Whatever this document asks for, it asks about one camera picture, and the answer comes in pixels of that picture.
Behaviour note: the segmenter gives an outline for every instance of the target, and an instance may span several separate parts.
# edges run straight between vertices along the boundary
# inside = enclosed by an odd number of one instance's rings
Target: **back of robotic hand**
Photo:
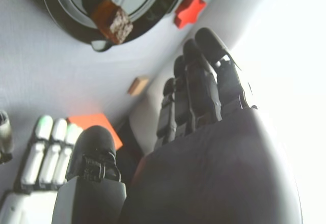
[[[156,148],[128,196],[110,134],[90,128],[76,143],[52,223],[302,223],[283,147],[249,103],[248,84],[218,37],[200,29],[174,73]]]

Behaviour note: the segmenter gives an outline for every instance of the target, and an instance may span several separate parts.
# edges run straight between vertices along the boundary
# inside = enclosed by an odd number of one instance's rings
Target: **red star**
[[[179,29],[184,28],[188,23],[196,23],[198,14],[205,6],[203,0],[183,0],[175,11],[174,23]]]

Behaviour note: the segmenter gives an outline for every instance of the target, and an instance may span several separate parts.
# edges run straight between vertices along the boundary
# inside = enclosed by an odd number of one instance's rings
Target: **orange block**
[[[87,116],[72,116],[68,118],[70,123],[75,123],[77,126],[80,126],[82,129],[87,129],[91,126],[102,126],[106,128],[112,135],[116,150],[120,149],[123,144],[114,130],[111,123],[107,120],[104,114],[95,114]]]

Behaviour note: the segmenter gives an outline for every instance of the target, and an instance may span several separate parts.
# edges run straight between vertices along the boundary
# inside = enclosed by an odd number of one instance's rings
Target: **brown cube with rough face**
[[[132,31],[133,25],[128,14],[111,0],[102,0],[91,19],[101,33],[115,44],[121,44]]]

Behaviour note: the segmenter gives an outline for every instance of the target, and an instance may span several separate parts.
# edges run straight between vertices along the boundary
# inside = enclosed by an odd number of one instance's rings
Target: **small tan block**
[[[133,81],[131,87],[129,88],[128,93],[132,96],[139,95],[143,91],[147,83],[148,83],[147,77],[144,76],[137,77]]]

